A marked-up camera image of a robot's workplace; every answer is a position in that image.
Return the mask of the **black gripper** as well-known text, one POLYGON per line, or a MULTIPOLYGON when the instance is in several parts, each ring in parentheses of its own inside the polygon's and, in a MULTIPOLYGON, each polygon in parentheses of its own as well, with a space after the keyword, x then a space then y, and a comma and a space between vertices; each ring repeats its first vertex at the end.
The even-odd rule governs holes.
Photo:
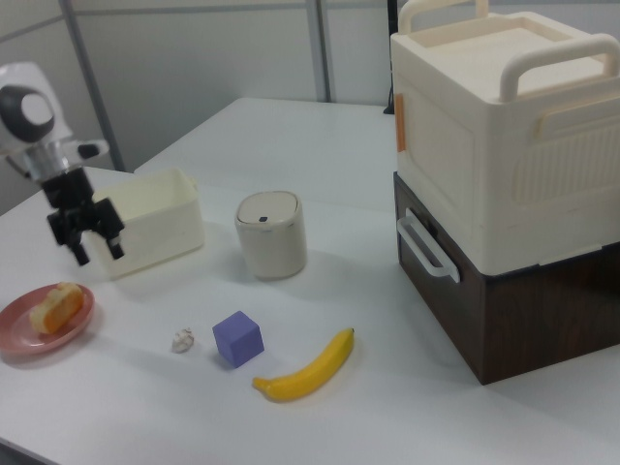
POLYGON ((92 201, 93 189, 83 168, 65 171, 43 184, 46 198, 53 209, 48 224, 59 246, 67 246, 78 265, 90 259, 81 244, 84 229, 95 222, 95 232, 105 241, 114 260, 124 256, 120 233, 125 225, 109 198, 92 201))

